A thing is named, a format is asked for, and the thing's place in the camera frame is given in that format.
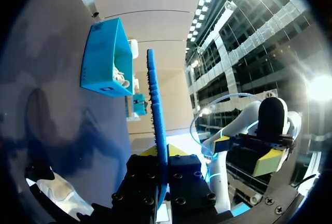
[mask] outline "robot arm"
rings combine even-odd
[[[255,131],[257,129],[258,134],[263,139],[268,139],[266,133],[258,131],[258,120],[264,120],[264,124],[261,124],[261,129],[270,129],[273,133],[273,130],[278,129],[274,121],[279,121],[279,134],[288,134],[293,139],[296,139],[301,129],[301,117],[299,113],[296,112],[287,112],[287,105],[282,99],[278,99],[281,104],[280,109],[271,109],[271,116],[266,113],[269,109],[268,105],[262,106],[261,102],[255,101],[250,103],[240,115],[229,125],[218,131],[214,136],[210,137],[203,142],[202,153],[206,156],[214,153],[215,142],[218,141],[223,136],[235,137],[238,134],[249,134],[251,136],[256,136]],[[274,119],[273,113],[279,116],[277,120]],[[289,155],[289,148],[284,150],[284,155],[280,159],[280,163],[274,171],[278,171],[282,163],[286,160]],[[210,165],[210,189],[216,194],[216,209],[219,213],[230,210],[230,200],[228,197],[228,180],[227,180],[227,170],[226,170],[226,156],[227,150],[219,152],[217,155],[214,155]]]

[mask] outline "cable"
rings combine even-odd
[[[316,174],[313,174],[311,176],[308,176],[304,179],[302,179],[301,181],[299,181],[297,184],[294,185],[294,188],[298,188],[301,184],[303,184],[305,181],[308,181],[309,179],[315,178]]]
[[[195,117],[193,118],[191,124],[190,124],[190,127],[189,127],[189,132],[190,132],[190,135],[192,137],[192,139],[198,143],[200,146],[203,146],[203,144],[196,140],[192,134],[192,126],[193,124],[195,123],[195,121],[198,119],[199,115],[203,112],[203,110],[207,107],[210,107],[216,103],[218,103],[219,101],[223,101],[225,99],[228,99],[228,98],[231,98],[231,97],[236,97],[236,96],[247,96],[247,97],[253,97],[255,99],[257,99],[258,101],[261,101],[257,96],[253,95],[253,94],[250,94],[250,93],[233,93],[233,94],[228,94],[228,95],[225,95],[225,96],[222,96],[222,97],[219,97],[217,98],[216,100],[214,100],[213,102],[209,103],[208,105],[206,105],[204,108],[202,108],[196,115]]]

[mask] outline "white wall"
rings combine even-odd
[[[140,81],[140,92],[144,93],[149,99],[146,72],[136,73],[136,78]],[[193,114],[184,71],[159,70],[158,80],[167,134],[174,135],[188,132]],[[152,146],[154,142],[150,101],[148,103],[148,114],[142,116],[141,121],[128,122],[131,142],[140,142],[140,147],[147,148]],[[137,144],[132,145],[134,146],[133,149],[138,149]]]

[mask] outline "glass facade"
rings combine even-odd
[[[211,79],[208,82],[205,78],[203,86],[198,87],[198,91],[191,92],[197,95],[198,105],[202,109],[215,99],[229,94],[231,87],[233,87],[232,90],[235,87],[238,92],[256,95],[274,90],[278,97],[286,102],[288,111],[296,111],[302,116],[302,131],[297,138],[298,154],[294,162],[294,173],[289,178],[290,183],[299,182],[306,173],[311,155],[322,152],[322,158],[324,158],[326,154],[324,151],[326,143],[312,142],[312,137],[317,138],[322,135],[318,129],[324,130],[324,124],[312,121],[321,117],[322,110],[308,98],[307,83],[303,78],[313,78],[315,74],[331,74],[332,64],[328,60],[331,57],[329,45],[314,20],[310,8],[300,12],[298,6],[295,6],[295,0],[230,1],[236,4],[236,9],[218,31],[226,51],[222,51],[220,41],[216,37],[212,38],[204,51],[195,52],[195,55],[188,56],[186,60],[187,64],[195,59],[199,60],[199,66],[194,69],[195,81],[190,82],[192,84],[199,85],[197,82],[200,78],[206,74],[210,76],[213,68],[224,66],[227,60],[231,64],[227,73],[233,75],[235,82],[232,81],[232,76],[221,73],[215,77],[208,77]],[[296,17],[290,17],[293,13],[286,11],[290,9],[289,6],[298,10],[299,14]],[[215,20],[211,21],[213,23],[210,26],[211,29],[222,13],[221,10]],[[281,22],[276,22],[274,16],[278,16]],[[264,31],[266,29],[272,31],[271,22],[277,25],[279,30],[262,42],[254,44],[255,47],[249,52],[243,52],[244,44],[250,37],[263,36],[263,28]],[[203,38],[197,45],[201,46],[206,39]],[[237,52],[240,57],[236,57],[237,61],[234,62],[230,57],[236,50],[240,50]],[[226,101],[228,106],[233,104],[233,101],[224,100]],[[332,111],[330,108],[325,106],[324,110],[330,113]],[[213,135],[241,113],[237,105],[233,105],[232,110],[227,107],[225,109],[227,110],[212,109],[210,114],[199,117],[196,122],[198,132],[210,132]],[[326,116],[325,113],[325,123],[331,121],[330,116],[332,115]],[[257,178],[250,177],[253,165],[248,165],[246,156],[250,155],[241,150],[230,151],[227,156],[227,171],[256,192],[264,194],[274,187],[273,174]]]

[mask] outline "white object in bin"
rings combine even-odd
[[[134,94],[140,93],[140,84],[138,79],[133,79],[134,81]]]
[[[128,42],[131,48],[131,52],[133,53],[133,59],[136,59],[139,57],[139,42],[136,39],[131,39]]]

